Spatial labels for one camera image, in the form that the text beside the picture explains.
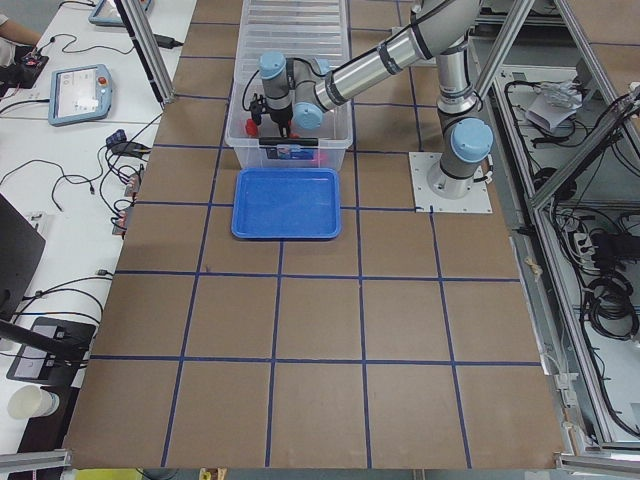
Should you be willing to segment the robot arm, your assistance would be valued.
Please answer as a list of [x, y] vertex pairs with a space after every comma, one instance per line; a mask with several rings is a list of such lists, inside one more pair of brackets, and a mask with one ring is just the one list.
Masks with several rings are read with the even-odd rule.
[[435, 60], [437, 108], [444, 132], [471, 117], [481, 95], [468, 72], [468, 37], [481, 11], [479, 1], [421, 1], [409, 21], [374, 46], [332, 67], [322, 58], [261, 54], [254, 76], [262, 92], [243, 103], [251, 121], [264, 116], [289, 140], [292, 128], [318, 129], [326, 114], [420, 61]]

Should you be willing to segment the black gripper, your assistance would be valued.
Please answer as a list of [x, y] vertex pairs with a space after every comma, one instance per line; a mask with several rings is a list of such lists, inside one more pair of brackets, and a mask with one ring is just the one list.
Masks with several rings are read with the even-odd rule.
[[293, 118], [293, 108], [291, 105], [282, 109], [268, 107], [268, 113], [271, 120], [278, 125], [280, 131], [291, 130], [291, 121]]

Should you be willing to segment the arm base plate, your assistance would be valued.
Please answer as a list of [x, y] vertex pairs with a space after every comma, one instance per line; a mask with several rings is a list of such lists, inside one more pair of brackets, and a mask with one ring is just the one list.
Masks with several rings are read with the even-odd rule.
[[439, 152], [410, 152], [409, 165], [414, 208], [422, 213], [481, 214], [493, 213], [486, 180], [478, 167], [474, 176], [458, 180], [441, 169]]

